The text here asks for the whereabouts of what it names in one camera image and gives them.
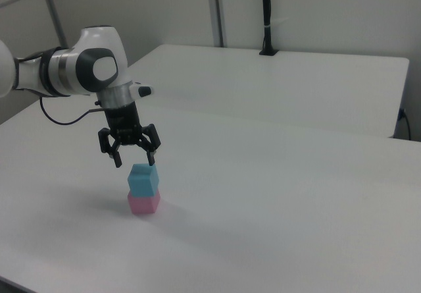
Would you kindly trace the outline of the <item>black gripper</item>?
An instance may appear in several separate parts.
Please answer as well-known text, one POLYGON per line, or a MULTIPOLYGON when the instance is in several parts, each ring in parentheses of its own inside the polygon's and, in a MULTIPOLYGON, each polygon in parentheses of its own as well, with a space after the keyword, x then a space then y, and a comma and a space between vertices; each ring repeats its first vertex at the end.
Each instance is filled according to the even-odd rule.
POLYGON ((118 152, 120 144, 137 145, 146 152, 149 166, 153 166, 161 140, 154 124, 140 125, 136 104, 131 103, 117 109, 105 109, 104 112, 109 129, 102 128, 98 131, 101 152, 113 159, 116 168, 120 168, 122 166, 118 152), (109 136, 115 139, 113 144, 110 144, 109 136))

